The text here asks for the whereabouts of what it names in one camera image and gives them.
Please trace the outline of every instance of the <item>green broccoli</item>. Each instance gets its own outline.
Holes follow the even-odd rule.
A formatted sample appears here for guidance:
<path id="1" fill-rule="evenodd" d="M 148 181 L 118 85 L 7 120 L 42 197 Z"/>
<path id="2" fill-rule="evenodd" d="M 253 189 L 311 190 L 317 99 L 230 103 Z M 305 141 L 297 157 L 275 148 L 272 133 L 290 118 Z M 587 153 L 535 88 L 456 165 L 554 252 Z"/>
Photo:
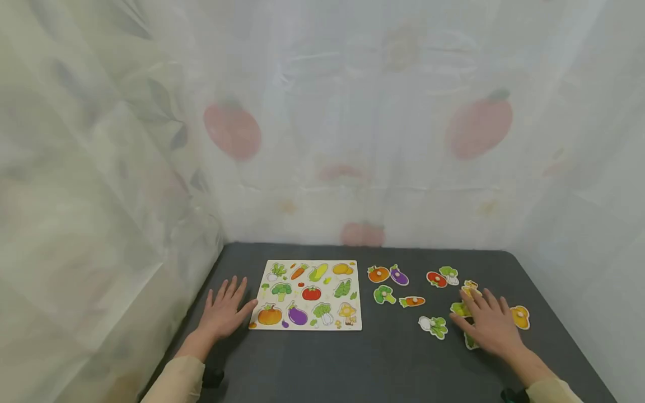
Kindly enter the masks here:
<path id="1" fill-rule="evenodd" d="M 390 304 L 397 302 L 396 298 L 392 297 L 392 289 L 388 286 L 380 286 L 374 290 L 374 300 L 377 304 L 381 305 L 385 301 L 388 301 Z"/>
<path id="2" fill-rule="evenodd" d="M 284 297 L 291 293 L 291 286 L 285 282 L 279 282 L 271 289 L 271 294 L 278 296 L 278 301 L 284 301 Z"/>

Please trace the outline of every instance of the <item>left hand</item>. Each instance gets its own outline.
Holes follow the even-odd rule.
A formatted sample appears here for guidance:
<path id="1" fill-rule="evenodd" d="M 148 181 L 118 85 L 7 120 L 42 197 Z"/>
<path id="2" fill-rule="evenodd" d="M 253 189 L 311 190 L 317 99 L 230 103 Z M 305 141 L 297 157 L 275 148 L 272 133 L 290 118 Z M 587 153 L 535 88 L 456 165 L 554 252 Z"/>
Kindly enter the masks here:
<path id="1" fill-rule="evenodd" d="M 230 285 L 228 280 L 224 280 L 214 300 L 213 290 L 208 290 L 204 313 L 195 332 L 208 335 L 213 342 L 233 333 L 247 316 L 251 315 L 257 305 L 257 299 L 253 299 L 237 311 L 245 289 L 246 277 L 242 279 L 242 283 L 237 287 L 237 276 L 233 276 Z"/>

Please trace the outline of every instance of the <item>finger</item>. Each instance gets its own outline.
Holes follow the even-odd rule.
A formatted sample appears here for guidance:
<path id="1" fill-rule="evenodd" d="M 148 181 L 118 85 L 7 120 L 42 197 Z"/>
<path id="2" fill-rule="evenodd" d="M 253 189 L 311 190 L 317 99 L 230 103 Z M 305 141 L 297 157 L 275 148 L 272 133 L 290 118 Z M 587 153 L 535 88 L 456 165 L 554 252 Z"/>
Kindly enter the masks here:
<path id="1" fill-rule="evenodd" d="M 456 313 L 451 313 L 450 318 L 457 326 L 459 326 L 460 329 L 468 333 L 470 337 L 472 337 L 473 339 L 475 338 L 475 334 L 477 333 L 477 330 L 475 330 L 475 326 L 468 323 L 466 319 L 462 318 Z"/>
<path id="2" fill-rule="evenodd" d="M 501 312 L 502 309 L 499 307 L 499 304 L 497 303 L 497 299 L 493 295 L 492 292 L 488 288 L 484 288 L 484 295 L 486 296 L 486 301 L 488 302 L 488 305 L 490 309 L 492 309 L 495 312 Z"/>
<path id="3" fill-rule="evenodd" d="M 208 309 L 213 306 L 213 289 L 208 290 L 208 296 L 206 296 L 206 306 L 204 309 Z"/>
<path id="4" fill-rule="evenodd" d="M 475 300 L 472 299 L 464 290 L 459 290 L 459 295 L 461 296 L 461 299 L 464 301 L 466 306 L 468 307 L 468 310 L 473 316 L 476 316 L 476 314 L 479 313 L 479 307 L 475 303 Z"/>
<path id="5" fill-rule="evenodd" d="M 242 279 L 242 283 L 240 283 L 239 288 L 237 291 L 233 294 L 233 301 L 236 304 L 239 304 L 240 301 L 242 300 L 242 297 L 244 296 L 244 291 L 246 290 L 246 277 Z"/>
<path id="6" fill-rule="evenodd" d="M 475 303 L 477 304 L 477 306 L 481 311 L 490 310 L 488 303 L 484 300 L 484 298 L 481 295 L 479 295 L 477 291 L 475 290 L 470 291 L 470 295 L 473 296 L 473 300 L 475 301 Z"/>
<path id="7" fill-rule="evenodd" d="M 224 293 L 226 293 L 226 285 L 228 284 L 228 279 L 224 280 L 222 283 L 222 286 L 219 288 L 219 291 L 217 292 L 217 296 L 215 297 L 215 303 L 218 303 L 219 301 L 224 299 Z"/>
<path id="8" fill-rule="evenodd" d="M 249 315 L 251 315 L 251 312 L 253 312 L 253 309 L 257 305 L 257 299 L 252 299 L 249 302 L 247 302 L 242 309 L 235 314 L 235 317 L 239 319 L 239 322 L 242 323 L 242 321 Z"/>
<path id="9" fill-rule="evenodd" d="M 499 299 L 499 304 L 502 306 L 502 313 L 506 316 L 513 316 L 513 313 L 511 312 L 511 308 L 508 307 L 508 302 L 506 302 L 506 298 L 501 297 Z"/>
<path id="10" fill-rule="evenodd" d="M 224 294 L 224 299 L 230 299 L 231 297 L 233 297 L 233 293 L 235 292 L 236 287 L 237 287 L 237 276 L 233 276 L 233 278 L 231 279 L 231 285 L 226 290 L 226 294 Z"/>

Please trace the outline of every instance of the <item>right hand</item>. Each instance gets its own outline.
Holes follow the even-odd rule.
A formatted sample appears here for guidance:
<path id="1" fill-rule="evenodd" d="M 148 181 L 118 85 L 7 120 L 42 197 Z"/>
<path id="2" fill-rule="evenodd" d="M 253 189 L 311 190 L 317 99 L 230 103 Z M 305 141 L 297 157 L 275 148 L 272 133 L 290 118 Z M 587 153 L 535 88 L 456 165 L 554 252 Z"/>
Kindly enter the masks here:
<path id="1" fill-rule="evenodd" d="M 513 355 L 526 350 L 517 327 L 513 321 L 513 314 L 504 297 L 497 299 L 488 290 L 484 289 L 484 299 L 476 292 L 469 297 L 463 290 L 459 290 L 461 299 L 473 315 L 475 325 L 455 313 L 450 318 L 463 331 L 479 344 L 479 346 L 498 357 L 508 360 Z"/>

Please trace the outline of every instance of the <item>vegetable illustration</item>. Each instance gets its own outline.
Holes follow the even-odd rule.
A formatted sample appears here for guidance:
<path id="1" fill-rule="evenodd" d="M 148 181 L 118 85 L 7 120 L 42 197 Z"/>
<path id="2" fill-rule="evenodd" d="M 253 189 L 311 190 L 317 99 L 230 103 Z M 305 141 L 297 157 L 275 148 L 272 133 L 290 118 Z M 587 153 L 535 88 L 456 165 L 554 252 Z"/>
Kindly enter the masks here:
<path id="1" fill-rule="evenodd" d="M 398 264 L 395 264 L 390 268 L 390 277 L 400 286 L 407 286 L 410 283 L 408 276 L 401 273 L 401 270 L 399 270 Z"/>
<path id="2" fill-rule="evenodd" d="M 282 311 L 274 308 L 273 304 L 264 305 L 257 316 L 257 321 L 261 324 L 272 325 L 282 320 Z"/>
<path id="3" fill-rule="evenodd" d="M 213 143 L 236 161 L 248 160 L 260 150 L 260 127 L 236 101 L 207 107 L 204 125 Z"/>
<path id="4" fill-rule="evenodd" d="M 374 301 L 377 304 L 383 305 L 383 302 L 388 301 L 390 304 L 394 304 L 397 300 L 392 297 L 392 289 L 388 286 L 380 286 L 374 290 Z"/>
<path id="5" fill-rule="evenodd" d="M 469 350 L 475 350 L 475 349 L 479 348 L 479 344 L 477 344 L 475 339 L 470 337 L 468 335 L 468 333 L 466 333 L 466 332 L 464 332 L 464 341 L 466 343 L 466 348 L 469 349 Z"/>
<path id="6" fill-rule="evenodd" d="M 307 318 L 307 312 L 299 310 L 295 305 L 295 301 L 291 301 L 289 308 L 287 308 L 287 312 L 289 320 L 296 325 L 302 326 L 303 324 L 307 324 L 307 322 L 309 321 Z"/>
<path id="7" fill-rule="evenodd" d="M 424 331 L 429 331 L 431 334 L 435 335 L 439 340 L 446 338 L 446 333 L 448 328 L 446 325 L 446 319 L 443 318 L 432 318 L 429 319 L 425 316 L 419 318 L 419 326 Z"/>
<path id="8" fill-rule="evenodd" d="M 322 295 L 323 293 L 321 289 L 316 286 L 311 286 L 303 290 L 303 299 L 307 301 L 318 300 Z"/>
<path id="9" fill-rule="evenodd" d="M 345 318 L 345 324 L 347 326 L 353 326 L 356 323 L 356 317 L 352 316 L 354 313 L 356 313 L 356 310 L 347 302 L 343 302 L 338 309 L 338 316 Z"/>
<path id="10" fill-rule="evenodd" d="M 401 306 L 404 308 L 407 308 L 408 306 L 419 306 L 425 303 L 426 303 L 426 299 L 424 297 L 399 298 L 399 304 L 401 304 Z"/>
<path id="11" fill-rule="evenodd" d="M 430 284 L 437 288 L 443 288 L 448 285 L 448 280 L 446 280 L 446 277 L 443 277 L 441 274 L 437 273 L 436 271 L 429 271 L 426 274 L 426 279 Z"/>
<path id="12" fill-rule="evenodd" d="M 373 248 L 385 243 L 385 231 L 382 225 L 369 222 L 348 222 L 342 227 L 341 244 L 345 246 L 371 246 Z"/>
<path id="13" fill-rule="evenodd" d="M 271 289 L 271 294 L 278 296 L 278 302 L 284 301 L 284 297 L 291 293 L 291 286 L 285 282 L 279 282 Z"/>
<path id="14" fill-rule="evenodd" d="M 461 289 L 464 290 L 464 292 L 468 294 L 469 297 L 472 298 L 473 297 L 471 295 L 472 291 L 478 293 L 479 295 L 482 295 L 481 291 L 479 291 L 477 287 L 479 287 L 479 285 L 476 282 L 471 280 L 466 280 L 464 281 L 464 286 Z"/>
<path id="15" fill-rule="evenodd" d="M 322 320 L 322 324 L 329 326 L 333 322 L 333 316 L 330 313 L 332 311 L 332 306 L 321 302 L 320 304 L 313 307 L 313 314 Z"/>
<path id="16" fill-rule="evenodd" d="M 347 266 L 345 263 L 338 263 L 336 266 L 333 267 L 332 272 L 334 274 L 347 274 L 350 275 L 354 272 L 354 269 L 351 267 Z"/>
<path id="17" fill-rule="evenodd" d="M 450 311 L 458 314 L 462 318 L 470 318 L 472 315 L 468 310 L 468 307 L 463 302 L 455 302 L 450 306 Z"/>
<path id="18" fill-rule="evenodd" d="M 344 297 L 350 293 L 350 288 L 352 286 L 352 280 L 347 280 L 345 282 L 341 281 L 336 287 L 336 291 L 333 293 L 333 296 L 336 298 Z"/>
<path id="19" fill-rule="evenodd" d="M 384 267 L 372 266 L 367 269 L 367 276 L 371 282 L 380 283 L 390 278 L 390 271 Z"/>
<path id="20" fill-rule="evenodd" d="M 308 264 L 302 263 L 299 268 L 297 268 L 293 274 L 291 275 L 291 279 L 295 280 L 301 275 L 303 275 L 304 271 L 309 267 Z"/>
<path id="21" fill-rule="evenodd" d="M 457 270 L 453 269 L 450 266 L 443 266 L 439 268 L 439 273 L 441 273 L 443 277 L 446 277 L 448 284 L 450 284 L 451 286 L 459 285 L 459 279 L 457 278 L 459 272 Z"/>
<path id="22" fill-rule="evenodd" d="M 271 273 L 267 274 L 266 279 L 269 281 L 276 281 L 278 277 L 285 274 L 284 264 L 274 263 Z"/>
<path id="23" fill-rule="evenodd" d="M 518 328 L 521 330 L 529 330 L 531 328 L 531 323 L 528 320 L 530 315 L 524 306 L 518 305 L 512 307 L 511 313 L 513 314 L 513 321 Z"/>
<path id="24" fill-rule="evenodd" d="M 317 282 L 323 277 L 326 272 L 327 263 L 323 263 L 320 266 L 312 269 L 311 273 L 309 273 L 309 279 L 313 282 Z"/>
<path id="25" fill-rule="evenodd" d="M 457 110 L 446 131 L 446 141 L 457 158 L 476 158 L 506 137 L 513 122 L 510 95 L 507 89 L 499 88 Z"/>

